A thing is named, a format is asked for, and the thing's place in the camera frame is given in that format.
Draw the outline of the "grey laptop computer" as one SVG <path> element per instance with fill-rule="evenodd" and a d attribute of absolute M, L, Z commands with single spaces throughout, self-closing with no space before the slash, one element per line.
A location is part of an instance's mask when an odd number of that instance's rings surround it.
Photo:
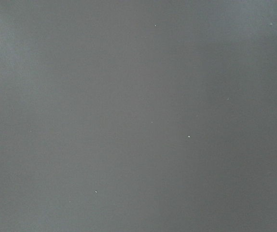
<path fill-rule="evenodd" d="M 0 0 L 0 232 L 277 232 L 277 0 Z"/>

